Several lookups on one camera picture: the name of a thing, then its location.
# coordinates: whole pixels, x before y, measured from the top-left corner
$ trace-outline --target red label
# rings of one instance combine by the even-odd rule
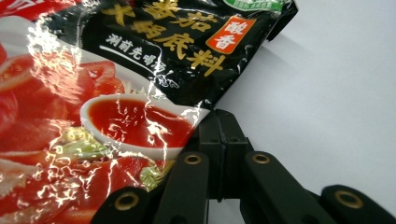
[[[206,40],[206,44],[217,52],[231,54],[255,21],[232,16],[219,31]]]
[[[37,20],[62,9],[75,6],[82,0],[4,0],[0,1],[0,17],[20,16],[29,21]]]

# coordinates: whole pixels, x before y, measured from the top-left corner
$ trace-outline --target yellow chinese characters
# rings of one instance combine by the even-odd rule
[[[171,51],[175,51],[175,48],[177,50],[177,57],[182,60],[184,56],[186,56],[185,53],[183,53],[183,49],[187,49],[186,44],[192,44],[194,43],[194,40],[190,37],[189,34],[184,33],[183,35],[171,35],[165,38],[159,38],[159,39],[154,39],[154,41],[157,42],[163,42],[163,45],[165,47],[169,47]]]
[[[166,17],[175,17],[173,12],[177,12],[177,0],[160,0],[152,3],[152,6],[145,7],[144,10],[151,14],[155,20]]]
[[[114,8],[104,9],[102,10],[103,14],[115,16],[117,24],[124,26],[124,16],[134,17],[134,12],[132,7],[122,7],[119,4],[116,4]]]
[[[146,34],[148,39],[161,35],[162,31],[166,30],[165,27],[156,25],[152,21],[135,21],[132,29],[136,30],[139,34]]]
[[[209,69],[205,72],[205,77],[209,76],[212,72],[222,70],[221,63],[224,61],[225,56],[221,55],[219,58],[214,57],[212,52],[208,49],[207,51],[200,50],[198,53],[194,53],[194,57],[187,58],[190,62],[192,69],[195,69],[198,65],[206,66]]]
[[[180,27],[191,26],[192,30],[199,30],[204,32],[211,28],[206,21],[217,22],[213,15],[203,16],[201,12],[188,13],[188,18],[180,18],[178,21],[171,21],[171,23],[178,23]]]

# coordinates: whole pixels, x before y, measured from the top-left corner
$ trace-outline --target sauce bowl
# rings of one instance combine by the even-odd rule
[[[173,160],[208,114],[146,94],[101,95],[80,109],[81,123],[94,138],[120,153]]]

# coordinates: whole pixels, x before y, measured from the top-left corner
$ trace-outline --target shiny plastic wrapper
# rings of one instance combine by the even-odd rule
[[[290,0],[0,1],[0,223],[90,223],[115,190],[155,189],[296,12]]]

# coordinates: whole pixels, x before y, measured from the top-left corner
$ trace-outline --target green label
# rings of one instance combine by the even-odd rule
[[[282,12],[282,7],[290,0],[224,0],[230,7],[242,11],[263,10]]]

